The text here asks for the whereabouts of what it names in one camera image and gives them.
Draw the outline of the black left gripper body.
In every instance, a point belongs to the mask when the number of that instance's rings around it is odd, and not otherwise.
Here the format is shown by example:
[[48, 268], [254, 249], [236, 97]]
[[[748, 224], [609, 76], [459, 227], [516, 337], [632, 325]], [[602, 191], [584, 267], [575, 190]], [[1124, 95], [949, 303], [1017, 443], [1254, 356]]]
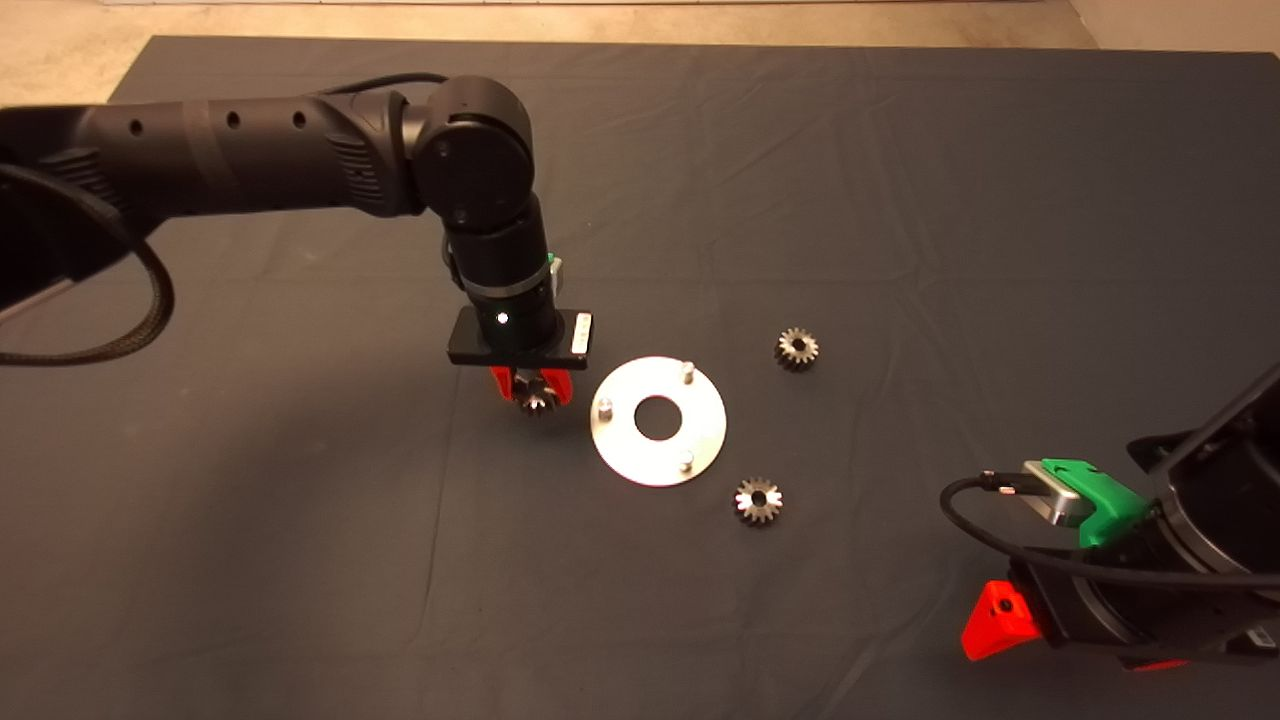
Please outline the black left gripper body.
[[594, 341], [594, 315], [558, 307], [549, 282], [504, 299], [476, 297], [462, 307], [447, 343], [460, 366], [581, 372]]

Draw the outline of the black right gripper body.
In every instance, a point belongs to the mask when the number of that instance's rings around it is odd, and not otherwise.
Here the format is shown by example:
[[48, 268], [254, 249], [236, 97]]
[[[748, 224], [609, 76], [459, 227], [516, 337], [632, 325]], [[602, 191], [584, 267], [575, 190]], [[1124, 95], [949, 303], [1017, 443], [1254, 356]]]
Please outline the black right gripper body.
[[1277, 600], [1266, 594], [1108, 584], [1016, 559], [1009, 579], [1056, 650], [1124, 664], [1277, 660]]

